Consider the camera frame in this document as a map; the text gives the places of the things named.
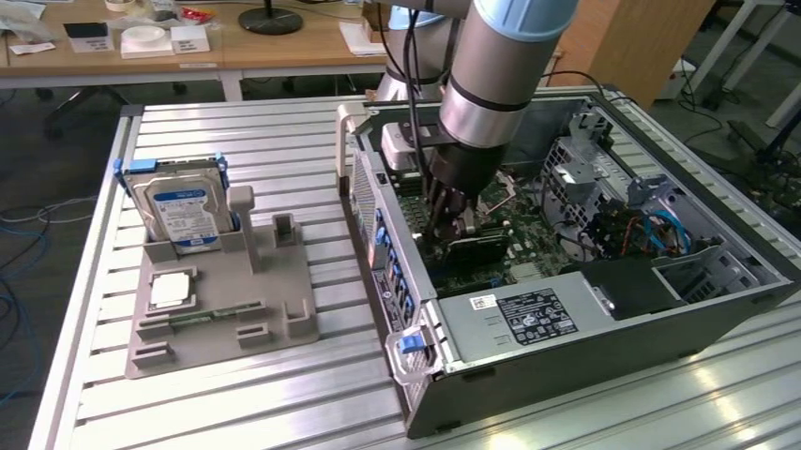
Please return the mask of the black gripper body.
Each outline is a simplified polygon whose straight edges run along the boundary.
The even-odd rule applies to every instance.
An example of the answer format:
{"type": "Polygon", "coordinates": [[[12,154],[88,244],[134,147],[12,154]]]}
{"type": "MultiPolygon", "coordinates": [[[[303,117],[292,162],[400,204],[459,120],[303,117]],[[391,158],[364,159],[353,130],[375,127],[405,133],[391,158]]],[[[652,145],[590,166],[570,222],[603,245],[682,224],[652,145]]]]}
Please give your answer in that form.
{"type": "Polygon", "coordinates": [[[445,188],[475,197],[491,182],[504,155],[504,145],[489,148],[460,143],[441,145],[431,155],[429,173],[445,188]]]}

